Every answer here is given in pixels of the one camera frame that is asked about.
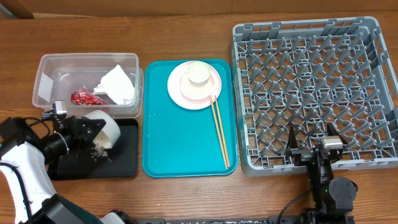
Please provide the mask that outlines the grey bowl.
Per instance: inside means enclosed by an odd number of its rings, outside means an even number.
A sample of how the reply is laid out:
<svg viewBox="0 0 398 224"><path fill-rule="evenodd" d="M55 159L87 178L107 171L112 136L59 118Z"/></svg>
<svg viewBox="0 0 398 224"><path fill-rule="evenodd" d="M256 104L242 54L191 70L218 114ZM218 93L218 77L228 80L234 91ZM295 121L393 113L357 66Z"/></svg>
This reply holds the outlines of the grey bowl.
<svg viewBox="0 0 398 224"><path fill-rule="evenodd" d="M112 117L101 110L92 111L83 117L90 120L103 119L106 123L93 140L97 149L111 149L116 144L121 135L121 131L118 124Z"/></svg>

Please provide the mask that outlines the black plastic tray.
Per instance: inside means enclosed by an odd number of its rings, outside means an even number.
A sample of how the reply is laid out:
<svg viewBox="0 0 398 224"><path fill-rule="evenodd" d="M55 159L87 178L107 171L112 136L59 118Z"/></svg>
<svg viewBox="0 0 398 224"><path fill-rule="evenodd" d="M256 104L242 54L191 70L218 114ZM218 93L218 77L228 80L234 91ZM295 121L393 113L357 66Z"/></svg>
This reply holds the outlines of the black plastic tray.
<svg viewBox="0 0 398 224"><path fill-rule="evenodd" d="M135 119L117 119L121 135L106 154L86 149L61 156L49 164L51 180L134 177L137 173L139 124Z"/></svg>

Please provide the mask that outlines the white ceramic cup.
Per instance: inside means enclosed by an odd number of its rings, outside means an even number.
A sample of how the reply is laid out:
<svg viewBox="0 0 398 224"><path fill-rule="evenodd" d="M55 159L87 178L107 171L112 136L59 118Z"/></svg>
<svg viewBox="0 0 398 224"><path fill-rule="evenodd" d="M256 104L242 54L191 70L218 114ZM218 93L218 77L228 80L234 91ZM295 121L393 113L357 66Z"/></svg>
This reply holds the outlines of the white ceramic cup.
<svg viewBox="0 0 398 224"><path fill-rule="evenodd" d="M188 80L194 85L204 85L210 78L210 68L205 62L195 61L187 68Z"/></svg>

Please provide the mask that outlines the white paper napkin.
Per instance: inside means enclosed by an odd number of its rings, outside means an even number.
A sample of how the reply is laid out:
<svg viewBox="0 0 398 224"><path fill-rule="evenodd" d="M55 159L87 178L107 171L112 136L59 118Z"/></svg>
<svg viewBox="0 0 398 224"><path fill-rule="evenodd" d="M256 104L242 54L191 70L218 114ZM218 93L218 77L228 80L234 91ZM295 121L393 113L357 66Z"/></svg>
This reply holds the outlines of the white paper napkin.
<svg viewBox="0 0 398 224"><path fill-rule="evenodd" d="M135 97L135 88L120 65L116 65L100 80L93 89L94 95L108 95L117 105L131 104Z"/></svg>

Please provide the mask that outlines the wooden chopstick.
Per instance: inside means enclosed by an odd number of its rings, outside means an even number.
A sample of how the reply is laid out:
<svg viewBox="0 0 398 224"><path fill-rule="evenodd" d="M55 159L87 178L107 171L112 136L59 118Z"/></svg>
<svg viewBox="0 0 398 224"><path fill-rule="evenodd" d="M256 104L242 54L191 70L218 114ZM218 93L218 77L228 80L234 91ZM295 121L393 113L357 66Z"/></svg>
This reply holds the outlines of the wooden chopstick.
<svg viewBox="0 0 398 224"><path fill-rule="evenodd" d="M226 145L226 139L225 139L225 135L224 135L223 122L222 122L222 119L221 119L220 107L219 107L218 100L217 100L216 96L213 97L213 101L214 101L216 115L218 117L218 123L219 123L219 127L220 127L221 138L222 138L224 149L225 149L225 154L226 154L226 159L227 159L227 163L228 163L228 168L230 168L231 165L230 165L230 161L229 161L228 148L227 148L227 145Z"/></svg>
<svg viewBox="0 0 398 224"><path fill-rule="evenodd" d="M210 97L210 105L211 105L211 110L212 110L212 113L213 113L213 118L214 118L214 122L215 122L215 126L216 126L216 132L217 132L218 141L219 141L219 144L220 144L221 154L223 156L224 166L225 166L226 169L228 169L228 163L227 163L227 159L226 159L226 154L225 154L223 141L222 141L222 138L221 138L220 127L219 127L219 123L218 123L218 117L216 115L214 101L213 101L213 97L212 96Z"/></svg>

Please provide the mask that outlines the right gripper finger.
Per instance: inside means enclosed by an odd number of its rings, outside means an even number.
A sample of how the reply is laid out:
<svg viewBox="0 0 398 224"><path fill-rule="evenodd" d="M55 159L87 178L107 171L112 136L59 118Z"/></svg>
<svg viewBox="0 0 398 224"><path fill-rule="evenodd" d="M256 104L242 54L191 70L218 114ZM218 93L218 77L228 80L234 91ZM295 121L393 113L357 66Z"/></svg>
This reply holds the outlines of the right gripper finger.
<svg viewBox="0 0 398 224"><path fill-rule="evenodd" d="M327 136L338 136L343 143L343 145L347 146L348 142L347 140L336 130L332 122L327 122L326 125L326 131L327 131Z"/></svg>
<svg viewBox="0 0 398 224"><path fill-rule="evenodd" d="M293 149L293 150L297 150L299 148L298 144L297 144L295 131L294 131L294 126L292 124L290 125L290 128L289 128L289 138L287 141L287 147L289 149Z"/></svg>

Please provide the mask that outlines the small pink saucer plate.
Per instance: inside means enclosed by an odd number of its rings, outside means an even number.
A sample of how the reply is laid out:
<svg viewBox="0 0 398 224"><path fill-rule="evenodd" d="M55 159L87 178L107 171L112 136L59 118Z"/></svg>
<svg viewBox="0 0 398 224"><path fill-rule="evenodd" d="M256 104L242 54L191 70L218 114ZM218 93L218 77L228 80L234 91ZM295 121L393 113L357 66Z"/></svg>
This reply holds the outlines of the small pink saucer plate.
<svg viewBox="0 0 398 224"><path fill-rule="evenodd" d="M184 73L180 79L180 91L181 93L191 100L203 100L210 96L214 89L214 79L210 75L209 79L205 84L194 84L192 83L187 73Z"/></svg>

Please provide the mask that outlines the teal plastic serving tray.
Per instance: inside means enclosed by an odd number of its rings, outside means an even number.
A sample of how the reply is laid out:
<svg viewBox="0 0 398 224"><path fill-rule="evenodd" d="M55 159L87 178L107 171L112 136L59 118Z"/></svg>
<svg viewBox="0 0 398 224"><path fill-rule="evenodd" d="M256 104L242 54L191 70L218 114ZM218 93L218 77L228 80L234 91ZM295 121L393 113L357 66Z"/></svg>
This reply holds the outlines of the teal plastic serving tray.
<svg viewBox="0 0 398 224"><path fill-rule="evenodd" d="M167 89L171 73L183 60L152 62L145 70L142 167L156 178L228 175L238 166L238 140L233 82L229 64L206 60L220 75L218 112L228 150L226 168L210 106L188 110L174 102Z"/></svg>

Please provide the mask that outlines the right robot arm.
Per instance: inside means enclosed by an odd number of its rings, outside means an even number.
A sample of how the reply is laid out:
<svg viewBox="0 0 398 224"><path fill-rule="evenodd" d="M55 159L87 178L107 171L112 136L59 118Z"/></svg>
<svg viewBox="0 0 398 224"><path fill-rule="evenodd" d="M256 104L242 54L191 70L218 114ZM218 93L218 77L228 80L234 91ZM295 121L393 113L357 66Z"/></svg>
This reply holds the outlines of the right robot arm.
<svg viewBox="0 0 398 224"><path fill-rule="evenodd" d="M303 151L298 147L294 127L289 128L285 155L293 158L295 166L306 167L310 189L282 209L277 223L282 222L284 212L293 203L308 194L312 194L314 207L304 209L295 218L295 223L354 223L348 213L353 210L358 185L345 177L335 177L331 167L343 158L347 145L346 139L327 123L327 132L320 144L313 146L311 151Z"/></svg>

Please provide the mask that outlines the white rice pile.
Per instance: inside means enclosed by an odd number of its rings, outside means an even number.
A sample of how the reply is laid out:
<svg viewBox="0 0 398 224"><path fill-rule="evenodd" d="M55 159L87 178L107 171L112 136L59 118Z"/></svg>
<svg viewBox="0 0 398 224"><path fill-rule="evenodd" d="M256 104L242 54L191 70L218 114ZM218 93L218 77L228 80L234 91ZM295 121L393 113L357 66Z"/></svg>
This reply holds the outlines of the white rice pile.
<svg viewBox="0 0 398 224"><path fill-rule="evenodd" d="M108 156L107 149L99 144L96 144L95 147L93 148L93 152L91 153L91 158L94 159L94 161L98 161L100 159L105 159L109 162L112 162L112 160Z"/></svg>

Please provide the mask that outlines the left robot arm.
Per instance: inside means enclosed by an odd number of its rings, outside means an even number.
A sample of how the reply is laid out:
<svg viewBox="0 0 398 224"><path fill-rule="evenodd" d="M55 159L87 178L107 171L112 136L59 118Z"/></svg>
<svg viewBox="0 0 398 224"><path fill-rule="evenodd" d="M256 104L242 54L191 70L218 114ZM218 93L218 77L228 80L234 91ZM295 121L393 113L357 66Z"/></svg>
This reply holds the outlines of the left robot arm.
<svg viewBox="0 0 398 224"><path fill-rule="evenodd" d="M113 210L103 218L56 193L45 166L64 156L102 147L111 149L120 129L108 114L94 111L82 118L45 113L34 124L53 122L53 131L40 138L26 118L9 117L1 123L1 172L6 176L16 223L135 223L128 214Z"/></svg>

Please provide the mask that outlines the grey plastic dish rack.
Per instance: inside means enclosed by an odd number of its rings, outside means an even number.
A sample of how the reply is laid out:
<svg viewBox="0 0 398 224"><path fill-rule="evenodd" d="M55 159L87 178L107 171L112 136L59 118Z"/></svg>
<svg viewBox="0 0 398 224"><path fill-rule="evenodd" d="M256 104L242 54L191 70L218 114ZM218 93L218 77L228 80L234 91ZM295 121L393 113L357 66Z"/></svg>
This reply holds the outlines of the grey plastic dish rack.
<svg viewBox="0 0 398 224"><path fill-rule="evenodd" d="M289 129L309 151L328 123L348 143L334 169L397 166L397 76L375 18L237 24L230 51L245 175L303 172Z"/></svg>

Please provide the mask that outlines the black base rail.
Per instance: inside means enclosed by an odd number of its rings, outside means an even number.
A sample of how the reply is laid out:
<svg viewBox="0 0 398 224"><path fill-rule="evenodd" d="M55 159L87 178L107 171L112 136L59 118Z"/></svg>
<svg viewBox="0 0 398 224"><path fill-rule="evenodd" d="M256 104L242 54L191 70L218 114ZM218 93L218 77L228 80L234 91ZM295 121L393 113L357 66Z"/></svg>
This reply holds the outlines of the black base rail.
<svg viewBox="0 0 398 224"><path fill-rule="evenodd" d="M138 224L300 224L299 216L285 216L277 221L278 216L267 218L231 218L231 219L193 219L193 220L164 220L163 218L135 219Z"/></svg>

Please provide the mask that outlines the clear plastic waste bin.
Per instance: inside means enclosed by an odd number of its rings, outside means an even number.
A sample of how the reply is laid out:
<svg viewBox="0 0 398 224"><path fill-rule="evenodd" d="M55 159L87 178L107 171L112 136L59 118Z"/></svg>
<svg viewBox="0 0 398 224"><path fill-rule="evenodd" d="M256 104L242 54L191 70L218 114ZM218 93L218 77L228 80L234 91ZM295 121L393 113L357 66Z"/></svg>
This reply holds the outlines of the clear plastic waste bin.
<svg viewBox="0 0 398 224"><path fill-rule="evenodd" d="M99 97L104 105L78 105L71 96L78 90L94 92L101 79L120 66L133 86L134 98L118 105L107 94ZM144 74L134 53L47 54L39 63L32 93L32 104L45 111L57 100L66 104L69 116L83 116L102 110L113 118L137 118L141 113Z"/></svg>

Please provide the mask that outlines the red foil wrapper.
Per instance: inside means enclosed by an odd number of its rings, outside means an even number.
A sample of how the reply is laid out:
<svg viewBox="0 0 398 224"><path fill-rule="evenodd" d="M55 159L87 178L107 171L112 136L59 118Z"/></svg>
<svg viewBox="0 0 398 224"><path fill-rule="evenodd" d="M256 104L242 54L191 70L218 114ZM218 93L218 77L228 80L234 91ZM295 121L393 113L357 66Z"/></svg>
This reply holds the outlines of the red foil wrapper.
<svg viewBox="0 0 398 224"><path fill-rule="evenodd" d="M89 93L84 86L71 94L71 102L76 105L106 105L103 99Z"/></svg>

